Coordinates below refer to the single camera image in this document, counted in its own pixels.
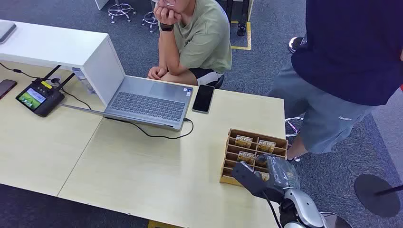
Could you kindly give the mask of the seated person's right hand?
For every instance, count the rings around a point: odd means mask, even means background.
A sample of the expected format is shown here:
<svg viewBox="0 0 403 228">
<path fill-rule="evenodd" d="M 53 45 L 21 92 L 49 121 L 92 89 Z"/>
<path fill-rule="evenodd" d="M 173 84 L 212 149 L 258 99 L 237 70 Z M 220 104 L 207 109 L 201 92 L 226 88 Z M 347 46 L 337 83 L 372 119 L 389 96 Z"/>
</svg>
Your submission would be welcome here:
<svg viewBox="0 0 403 228">
<path fill-rule="evenodd" d="M 161 80 L 161 78 L 167 73 L 167 69 L 164 67 L 160 66 L 154 66 L 152 67 L 149 72 L 147 77 L 149 79 L 154 79 L 154 80 Z"/>
</svg>

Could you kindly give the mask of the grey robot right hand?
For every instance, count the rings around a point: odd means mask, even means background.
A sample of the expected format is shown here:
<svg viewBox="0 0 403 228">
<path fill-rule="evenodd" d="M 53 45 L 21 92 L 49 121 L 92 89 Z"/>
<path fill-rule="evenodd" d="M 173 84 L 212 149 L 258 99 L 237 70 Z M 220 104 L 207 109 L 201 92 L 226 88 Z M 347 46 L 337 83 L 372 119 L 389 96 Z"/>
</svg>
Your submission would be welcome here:
<svg viewBox="0 0 403 228">
<path fill-rule="evenodd" d="M 280 157 L 262 154 L 255 160 L 255 167 L 263 167 L 265 171 L 255 169 L 254 173 L 260 177 L 266 188 L 265 197 L 270 201 L 280 203 L 288 189 L 300 189 L 300 181 L 295 167 Z"/>
</svg>

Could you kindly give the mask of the seated person's left hand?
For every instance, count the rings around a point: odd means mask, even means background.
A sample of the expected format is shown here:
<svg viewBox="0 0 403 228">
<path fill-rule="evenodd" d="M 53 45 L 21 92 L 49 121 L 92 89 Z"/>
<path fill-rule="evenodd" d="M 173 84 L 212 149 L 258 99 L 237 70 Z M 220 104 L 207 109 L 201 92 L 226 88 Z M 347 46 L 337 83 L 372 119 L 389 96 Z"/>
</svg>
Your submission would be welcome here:
<svg viewBox="0 0 403 228">
<path fill-rule="evenodd" d="M 167 6 L 160 6 L 158 3 L 156 3 L 154 7 L 154 16 L 160 23 L 166 25 L 173 25 L 182 20 L 181 14 Z"/>
</svg>

